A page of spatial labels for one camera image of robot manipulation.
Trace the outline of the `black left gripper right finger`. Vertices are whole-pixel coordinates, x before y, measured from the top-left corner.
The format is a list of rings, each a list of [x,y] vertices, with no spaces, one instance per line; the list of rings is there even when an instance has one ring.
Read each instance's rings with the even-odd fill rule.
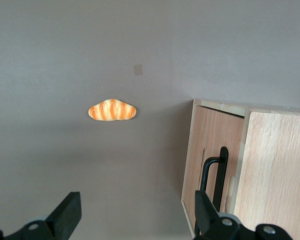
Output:
[[[244,227],[238,217],[219,213],[204,190],[195,192],[195,218],[197,240],[255,239],[255,232]]]

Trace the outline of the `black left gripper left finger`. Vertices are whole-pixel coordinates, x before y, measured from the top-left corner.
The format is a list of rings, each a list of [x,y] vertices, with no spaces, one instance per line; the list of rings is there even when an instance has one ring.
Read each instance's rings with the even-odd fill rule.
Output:
[[[70,192],[45,220],[32,221],[6,240],[67,240],[82,217],[81,195]]]

